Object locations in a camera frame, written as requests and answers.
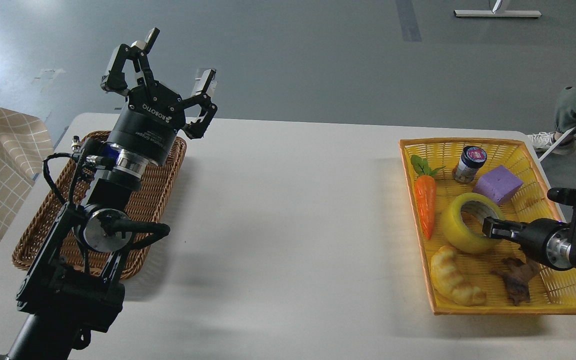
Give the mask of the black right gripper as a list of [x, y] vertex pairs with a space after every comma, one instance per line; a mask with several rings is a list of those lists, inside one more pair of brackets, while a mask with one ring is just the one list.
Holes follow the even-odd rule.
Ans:
[[488, 239], [519, 244], [519, 250], [538, 264], [556, 271], [571, 269], [570, 226], [566, 223], [548, 218], [526, 223], [488, 216], [483, 219], [482, 232]]

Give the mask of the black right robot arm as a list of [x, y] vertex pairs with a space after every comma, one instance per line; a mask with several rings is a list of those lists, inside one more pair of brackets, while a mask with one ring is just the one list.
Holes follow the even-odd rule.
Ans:
[[530, 223], [487, 217], [482, 232], [489, 239], [509, 240], [519, 245], [526, 257], [555, 271], [576, 269], [576, 189], [553, 187], [547, 198], [572, 207], [569, 223], [538, 218]]

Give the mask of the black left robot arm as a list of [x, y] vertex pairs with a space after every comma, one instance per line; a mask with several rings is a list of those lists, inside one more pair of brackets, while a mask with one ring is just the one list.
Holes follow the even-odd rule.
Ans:
[[16, 294], [28, 317], [8, 360], [66, 360], [89, 346], [93, 332], [108, 332], [123, 308], [130, 254], [170, 233], [167, 224], [132, 219], [127, 207], [147, 170], [164, 166], [179, 132], [205, 135], [217, 112], [216, 71], [204, 70], [188, 98], [156, 80], [148, 54], [159, 32], [113, 51], [100, 86], [125, 105], [106, 139], [74, 136], [70, 152], [42, 162], [46, 199], [59, 207]]

